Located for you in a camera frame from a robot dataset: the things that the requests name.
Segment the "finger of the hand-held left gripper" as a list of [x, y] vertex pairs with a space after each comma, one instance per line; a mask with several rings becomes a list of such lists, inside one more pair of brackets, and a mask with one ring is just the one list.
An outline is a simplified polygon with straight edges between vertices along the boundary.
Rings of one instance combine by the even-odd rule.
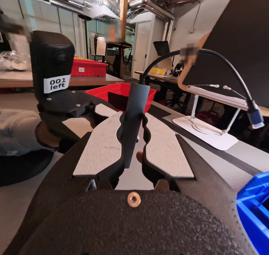
[[95, 106], [94, 113], [96, 113], [99, 116], [107, 118], [110, 118], [111, 116], [114, 115], [118, 116], [118, 112], [116, 110], [113, 110], [102, 103]]
[[70, 118], [62, 123], [79, 138], [82, 138], [86, 133], [94, 130], [90, 121], [84, 117]]

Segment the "red plastic bin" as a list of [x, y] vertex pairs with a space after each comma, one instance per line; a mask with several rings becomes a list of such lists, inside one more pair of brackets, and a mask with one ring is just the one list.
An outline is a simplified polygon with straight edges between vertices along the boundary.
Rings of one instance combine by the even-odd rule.
[[113, 105], [116, 109], [125, 112], [130, 88], [131, 84], [122, 82], [87, 90], [86, 93], [103, 99]]

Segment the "dark grey USB hub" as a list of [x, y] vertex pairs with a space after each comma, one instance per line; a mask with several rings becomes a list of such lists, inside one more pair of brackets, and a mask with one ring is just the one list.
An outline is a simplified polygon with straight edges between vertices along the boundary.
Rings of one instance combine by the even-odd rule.
[[[153, 68], [157, 63], [172, 57], [179, 55], [183, 49], [176, 50], [173, 52], [169, 52], [165, 55], [160, 56], [156, 60], [154, 60], [144, 71], [142, 79], [139, 80], [138, 84], [131, 84], [129, 98], [127, 102], [127, 108], [125, 112], [125, 119], [123, 124], [123, 134], [122, 134], [122, 143], [123, 143], [123, 150], [124, 150], [124, 168], [128, 169], [130, 167], [135, 142], [138, 136], [139, 126], [142, 121], [142, 116], [144, 114], [145, 106], [147, 97], [149, 94], [150, 87], [145, 84], [145, 78], [149, 73], [150, 69]], [[264, 126], [264, 119], [262, 117], [261, 110], [255, 103], [255, 100], [252, 98], [247, 85], [245, 84], [242, 77], [239, 75], [237, 70], [234, 66], [221, 54], [208, 49], [199, 49], [198, 53], [208, 54], [219, 59], [223, 60], [225, 64], [228, 66], [229, 69], [233, 72], [235, 78], [240, 83], [241, 87], [243, 88], [245, 95], [246, 95], [246, 102], [247, 102], [247, 114], [249, 121], [252, 125], [253, 129], [258, 129]]]

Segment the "blue plastic bin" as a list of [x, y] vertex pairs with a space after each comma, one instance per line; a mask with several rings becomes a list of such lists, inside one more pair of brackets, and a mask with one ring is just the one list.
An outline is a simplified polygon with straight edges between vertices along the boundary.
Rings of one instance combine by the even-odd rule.
[[237, 194], [237, 210], [257, 252], [269, 254], [269, 172], [255, 175]]

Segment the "person's left hand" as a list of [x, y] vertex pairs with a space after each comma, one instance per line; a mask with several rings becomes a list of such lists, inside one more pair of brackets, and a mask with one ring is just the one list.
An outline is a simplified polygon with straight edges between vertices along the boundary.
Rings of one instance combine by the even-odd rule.
[[44, 147], [59, 148], [61, 138], [53, 135], [44, 121], [41, 121], [35, 130], [37, 141]]

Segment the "wooden table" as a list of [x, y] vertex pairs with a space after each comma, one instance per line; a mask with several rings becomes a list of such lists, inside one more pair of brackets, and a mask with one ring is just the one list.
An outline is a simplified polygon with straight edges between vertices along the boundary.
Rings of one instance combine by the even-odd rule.
[[[98, 76], [71, 76], [69, 86], [104, 86], [114, 83], [124, 82], [112, 75], [105, 77]], [[26, 88], [33, 87], [33, 77], [31, 72], [1, 72], [0, 88]]]

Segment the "clear plastic bags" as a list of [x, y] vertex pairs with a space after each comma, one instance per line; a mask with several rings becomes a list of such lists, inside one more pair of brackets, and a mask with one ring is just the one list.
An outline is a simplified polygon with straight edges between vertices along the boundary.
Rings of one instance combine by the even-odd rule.
[[0, 65], [6, 71], [29, 71], [31, 70], [30, 56], [18, 52], [3, 51], [0, 53]]

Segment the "black office chair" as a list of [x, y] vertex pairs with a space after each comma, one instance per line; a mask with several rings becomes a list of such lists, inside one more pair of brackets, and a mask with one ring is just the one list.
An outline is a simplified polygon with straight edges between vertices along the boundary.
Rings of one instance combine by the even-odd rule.
[[116, 54], [114, 56], [113, 63], [111, 63], [112, 59], [106, 59], [106, 63], [108, 64], [106, 73], [117, 77], [120, 79], [120, 64], [121, 64], [121, 56]]

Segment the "white flip chart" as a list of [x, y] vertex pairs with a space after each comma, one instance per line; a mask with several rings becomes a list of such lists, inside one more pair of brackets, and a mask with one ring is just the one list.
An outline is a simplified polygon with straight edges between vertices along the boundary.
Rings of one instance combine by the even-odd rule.
[[105, 37], [90, 37], [90, 55], [106, 55], [106, 41]]

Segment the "black floor lamp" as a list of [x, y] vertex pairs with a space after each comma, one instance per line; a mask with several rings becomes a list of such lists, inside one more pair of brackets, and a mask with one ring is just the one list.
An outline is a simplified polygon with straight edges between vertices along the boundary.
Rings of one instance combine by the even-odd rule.
[[78, 17], [84, 20], [85, 39], [86, 39], [86, 58], [88, 59], [89, 47], [88, 47], [88, 35], [87, 35], [87, 21], [91, 21], [92, 18], [83, 14], [79, 14]]

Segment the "long office desk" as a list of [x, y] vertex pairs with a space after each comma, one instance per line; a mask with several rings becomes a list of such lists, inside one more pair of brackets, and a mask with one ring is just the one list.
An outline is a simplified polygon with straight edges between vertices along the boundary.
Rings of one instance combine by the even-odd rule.
[[178, 85], [178, 77], [175, 77], [169, 74], [159, 75], [159, 74], [149, 72], [145, 78], [145, 82], [149, 82], [149, 79], [156, 79], [158, 81], [163, 81], [163, 82], [168, 82], [168, 83]]

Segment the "black standing desk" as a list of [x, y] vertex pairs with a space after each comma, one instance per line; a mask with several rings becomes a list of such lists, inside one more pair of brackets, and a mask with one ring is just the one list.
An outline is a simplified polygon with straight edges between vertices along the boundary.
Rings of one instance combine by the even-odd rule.
[[121, 43], [107, 43], [106, 45], [106, 56], [105, 56], [105, 61], [106, 59], [112, 59], [110, 61], [113, 63], [114, 56], [116, 54], [119, 54], [121, 56], [121, 64], [120, 65], [128, 65], [131, 59], [131, 53], [132, 53], [132, 48], [133, 46], [124, 41]]

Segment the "white door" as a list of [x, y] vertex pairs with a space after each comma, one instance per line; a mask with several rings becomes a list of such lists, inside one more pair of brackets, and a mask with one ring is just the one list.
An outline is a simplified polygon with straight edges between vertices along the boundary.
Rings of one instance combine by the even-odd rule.
[[136, 71], [144, 71], [146, 54], [149, 45], [151, 21], [136, 23], [135, 47], [132, 62], [132, 77], [139, 79]]

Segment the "metal ceiling ducts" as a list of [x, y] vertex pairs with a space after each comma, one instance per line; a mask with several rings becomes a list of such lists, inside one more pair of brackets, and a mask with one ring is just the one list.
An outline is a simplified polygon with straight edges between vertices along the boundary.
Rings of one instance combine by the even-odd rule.
[[[100, 6], [106, 6], [116, 16], [120, 16], [119, 1], [120, 0], [94, 0]], [[128, 2], [127, 18], [134, 14], [142, 14], [143, 11], [149, 11], [159, 18], [171, 21], [174, 20], [174, 15], [164, 8], [154, 4], [151, 0], [132, 0]]]

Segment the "white stand with black board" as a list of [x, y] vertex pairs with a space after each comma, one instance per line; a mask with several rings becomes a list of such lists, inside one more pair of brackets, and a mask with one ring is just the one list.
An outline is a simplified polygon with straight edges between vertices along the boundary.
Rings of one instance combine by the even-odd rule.
[[[213, 30], [208, 37], [200, 39], [199, 45], [220, 53], [231, 62], [263, 116], [268, 117], [269, 0], [230, 0]], [[199, 54], [195, 65], [185, 66], [178, 79], [179, 87], [185, 91], [187, 85], [198, 84], [219, 84], [217, 89], [205, 88], [236, 96], [222, 88], [227, 85], [245, 95], [224, 61], [207, 54]]]

